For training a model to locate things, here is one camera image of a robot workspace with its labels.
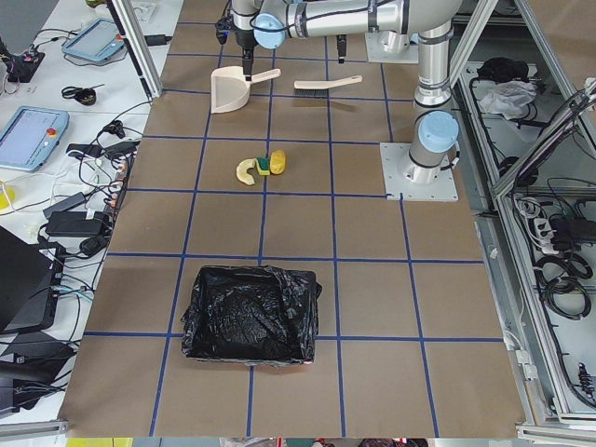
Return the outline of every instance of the brush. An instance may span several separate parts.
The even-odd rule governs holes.
[[[362,82],[362,76],[345,77],[335,81],[294,81],[294,95],[300,98],[329,98],[329,89]]]

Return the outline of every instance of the white dustpan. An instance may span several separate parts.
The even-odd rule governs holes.
[[[243,107],[251,95],[251,85],[274,79],[281,75],[281,70],[253,74],[252,80],[244,79],[242,67],[222,67],[211,73],[211,113],[222,114]]]

